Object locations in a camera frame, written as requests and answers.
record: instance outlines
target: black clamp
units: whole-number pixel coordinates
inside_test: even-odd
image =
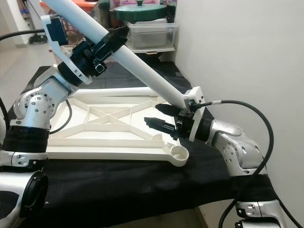
[[[145,118],[146,124],[156,130],[170,134],[177,140],[179,137],[188,138],[194,123],[194,112],[188,112],[187,109],[180,109],[169,104],[157,104],[156,109],[162,113],[175,117],[175,125],[166,123],[157,118]]]
[[[86,76],[97,77],[107,69],[104,61],[126,43],[128,32],[127,26],[112,29],[96,45],[83,39],[73,48],[70,58]]]

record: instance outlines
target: black cable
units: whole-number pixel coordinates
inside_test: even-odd
[[[6,130],[8,130],[10,128],[10,125],[9,125],[10,124],[10,119],[9,119],[8,112],[6,111],[5,105],[4,105],[1,97],[0,97],[0,107],[1,107],[1,111],[3,113]]]
[[[25,30],[25,31],[19,31],[19,32],[11,32],[11,33],[0,36],[0,41],[4,40],[6,38],[14,37],[14,36],[32,34],[32,33],[40,33],[40,32],[44,32],[44,29],[34,29],[34,30]]]
[[[228,215],[228,213],[231,211],[231,209],[235,206],[235,204],[238,202],[239,197],[241,196],[242,192],[244,189],[246,189],[246,187],[251,183],[251,181],[258,176],[258,174],[261,172],[261,170],[265,167],[266,163],[268,162],[272,150],[273,150],[273,146],[274,146],[274,133],[272,130],[272,127],[270,125],[270,122],[267,120],[267,118],[264,116],[264,114],[262,112],[260,112],[257,108],[255,108],[254,106],[247,104],[245,102],[242,101],[234,101],[234,100],[222,100],[222,101],[215,101],[215,102],[207,102],[204,104],[201,104],[201,107],[205,107],[205,106],[209,106],[209,105],[216,105],[216,104],[239,104],[242,106],[245,106],[249,109],[251,109],[252,111],[254,111],[256,114],[258,114],[258,116],[261,117],[261,119],[264,121],[267,130],[268,130],[268,134],[269,134],[269,145],[268,145],[268,149],[267,149],[267,153],[265,158],[263,159],[263,161],[261,162],[261,164],[258,166],[258,168],[256,169],[256,171],[251,175],[251,178],[248,179],[248,181],[243,185],[243,187],[238,191],[238,193],[236,194],[234,200],[229,204],[229,206],[225,209],[225,211],[223,212],[219,223],[218,223],[218,228],[222,228],[223,227],[223,223],[224,220],[226,218],[226,216]],[[288,209],[285,207],[285,205],[283,204],[283,202],[280,200],[280,198],[277,196],[277,199],[282,207],[282,209],[284,210],[284,212],[286,213],[286,215],[292,220],[292,222],[298,227],[298,228],[303,228],[296,220],[295,218],[291,215],[291,213],[288,211]]]
[[[68,119],[66,120],[66,122],[61,127],[59,127],[58,129],[50,132],[49,134],[54,134],[54,133],[57,133],[57,132],[61,131],[70,122],[70,120],[72,118],[72,107],[71,107],[71,105],[70,105],[70,103],[69,103],[68,100],[66,100],[66,104],[67,104],[67,107],[68,107],[68,110],[69,110]]]

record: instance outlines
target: white pipe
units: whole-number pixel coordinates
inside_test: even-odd
[[[78,89],[73,96],[158,96],[149,87],[116,88],[116,89]]]
[[[108,33],[104,27],[71,0],[44,0],[44,2],[95,44]],[[183,100],[183,94],[163,79],[126,46],[122,46],[112,55],[112,57],[170,104],[179,108],[186,107]]]

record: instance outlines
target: lid handle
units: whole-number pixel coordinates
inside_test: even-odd
[[[136,0],[138,6],[142,6],[143,0]]]

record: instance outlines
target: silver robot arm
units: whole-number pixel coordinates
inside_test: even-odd
[[[97,45],[84,40],[68,53],[60,48],[67,43],[60,18],[46,15],[42,22],[51,47],[63,62],[39,76],[33,89],[14,104],[17,118],[11,120],[0,151],[1,228],[18,227],[25,217],[42,209],[48,178],[40,170],[48,160],[50,119],[81,83],[89,84],[92,76],[106,70],[103,61],[116,51],[114,46],[119,48],[126,41],[127,31],[116,29]]]
[[[255,141],[238,126],[220,120],[212,121],[206,144],[221,152],[228,172],[237,184],[245,180],[243,177],[252,175],[263,160]],[[242,198],[245,201],[239,201],[236,209],[237,215],[244,220],[236,223],[237,228],[287,228],[266,168]]]
[[[156,105],[159,111],[176,117],[176,127],[157,118],[145,118],[145,121],[151,128],[169,133],[174,139],[188,138],[193,124],[193,112],[201,107],[193,100],[189,100],[188,105],[189,110],[168,104]],[[232,189],[236,193],[263,160],[258,144],[248,138],[240,127],[231,123],[203,118],[195,138],[220,151],[232,177]],[[261,170],[240,196],[236,209],[237,215],[244,218],[236,223],[237,228],[287,228],[266,168]]]

